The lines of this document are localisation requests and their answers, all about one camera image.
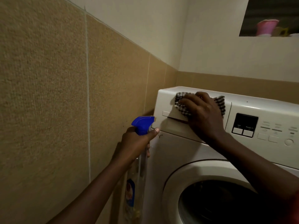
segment black and white cloth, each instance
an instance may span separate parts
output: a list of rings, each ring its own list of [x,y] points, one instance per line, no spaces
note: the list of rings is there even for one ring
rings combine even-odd
[[[174,106],[177,107],[177,109],[185,116],[191,116],[190,111],[186,108],[185,105],[180,104],[179,100],[182,99],[186,94],[193,94],[193,93],[187,93],[187,92],[179,92],[176,93],[176,98],[174,101]],[[224,96],[219,96],[219,97],[215,97],[214,101],[218,104],[220,110],[221,110],[221,114],[222,116],[224,116],[225,114],[225,103],[224,103]]]

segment hand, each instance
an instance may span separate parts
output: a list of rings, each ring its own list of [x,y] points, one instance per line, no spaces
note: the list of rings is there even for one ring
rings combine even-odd
[[[221,111],[207,93],[186,94],[179,102],[191,112],[189,125],[200,139],[210,143],[226,135]]]
[[[133,162],[147,148],[147,156],[150,156],[150,140],[159,133],[159,128],[151,130],[148,134],[139,136],[135,132],[136,127],[129,127],[123,134],[118,158]]]

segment clear plastic bottle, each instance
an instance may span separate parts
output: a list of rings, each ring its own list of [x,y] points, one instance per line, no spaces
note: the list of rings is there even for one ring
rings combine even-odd
[[[132,125],[138,135],[145,135],[154,117],[138,117]],[[125,191],[124,218],[127,224],[141,224],[145,179],[147,172],[147,149],[132,163],[128,170]]]

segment pink cup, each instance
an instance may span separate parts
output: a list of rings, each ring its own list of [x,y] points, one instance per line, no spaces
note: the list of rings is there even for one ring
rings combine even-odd
[[[257,24],[256,36],[268,36],[271,34],[278,24],[279,20],[263,20]]]

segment person's right arm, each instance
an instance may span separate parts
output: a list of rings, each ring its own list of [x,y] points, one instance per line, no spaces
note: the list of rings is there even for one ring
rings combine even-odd
[[[298,177],[259,156],[225,132],[221,111],[207,93],[185,95],[180,103],[192,113],[189,125],[203,141],[226,157],[274,208],[287,209],[299,191]]]

